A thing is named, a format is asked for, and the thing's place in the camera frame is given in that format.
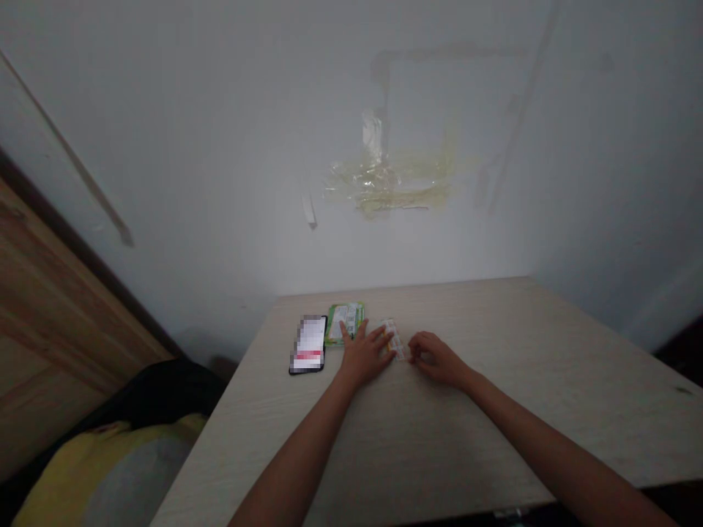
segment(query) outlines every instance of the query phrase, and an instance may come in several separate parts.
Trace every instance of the forearm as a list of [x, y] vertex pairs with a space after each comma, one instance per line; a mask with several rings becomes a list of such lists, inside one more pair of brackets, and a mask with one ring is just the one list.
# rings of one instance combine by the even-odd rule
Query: forearm
[[625, 479], [470, 370], [462, 390], [486, 413], [542, 483], [581, 522], [674, 526]]
[[353, 386], [335, 377], [256, 480], [230, 526], [302, 524], [353, 396]]

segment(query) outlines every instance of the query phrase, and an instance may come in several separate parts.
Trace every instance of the white wall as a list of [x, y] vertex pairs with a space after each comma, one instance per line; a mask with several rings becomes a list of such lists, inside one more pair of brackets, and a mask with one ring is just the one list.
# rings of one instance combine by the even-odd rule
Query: white wall
[[[135, 248], [5, 70], [0, 144], [205, 364], [241, 357], [277, 295], [518, 274], [651, 350], [703, 310], [702, 9], [561, 5], [501, 185], [499, 164], [478, 166], [505, 155], [549, 0], [6, 1], [0, 48]], [[376, 54], [467, 41], [522, 53], [391, 74], [392, 148], [458, 122], [446, 209], [368, 221], [323, 201], [327, 167], [358, 153], [361, 113], [382, 104]]]

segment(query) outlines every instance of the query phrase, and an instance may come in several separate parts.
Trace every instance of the light wood tabletop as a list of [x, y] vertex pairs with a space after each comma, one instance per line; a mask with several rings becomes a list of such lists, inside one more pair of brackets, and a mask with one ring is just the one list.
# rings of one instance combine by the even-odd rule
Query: light wood tabletop
[[[330, 384], [290, 376], [304, 315], [365, 303], [402, 340], [437, 333], [500, 389], [635, 486], [703, 477], [703, 390], [529, 278], [280, 298], [166, 496], [154, 526], [224, 526]], [[554, 498], [465, 395], [393, 362], [355, 398], [306, 525], [388, 525]]]

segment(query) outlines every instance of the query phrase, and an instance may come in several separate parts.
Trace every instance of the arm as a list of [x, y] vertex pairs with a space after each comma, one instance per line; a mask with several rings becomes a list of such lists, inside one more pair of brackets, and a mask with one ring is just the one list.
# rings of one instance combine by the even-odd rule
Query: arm
[[[435, 334], [410, 341], [411, 362], [467, 394], [515, 447], [542, 483], [590, 526], [675, 526], [644, 494], [472, 370]], [[426, 362], [421, 353], [432, 355]]]
[[337, 375], [256, 480], [230, 527], [302, 524], [354, 394], [393, 359], [393, 354], [379, 357], [393, 334], [381, 337], [383, 328], [378, 328], [366, 337], [367, 323], [362, 322], [353, 341], [340, 324], [344, 357]]

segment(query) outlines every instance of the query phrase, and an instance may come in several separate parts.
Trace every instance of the green medicine package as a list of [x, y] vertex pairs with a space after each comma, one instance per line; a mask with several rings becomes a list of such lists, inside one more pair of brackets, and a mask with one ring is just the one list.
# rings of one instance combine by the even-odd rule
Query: green medicine package
[[364, 320], [364, 303], [333, 304], [327, 320], [329, 322], [327, 323], [327, 334], [324, 336], [324, 343], [327, 345], [343, 345], [344, 340], [339, 322], [344, 322], [346, 332], [349, 333], [351, 338], [354, 338]]

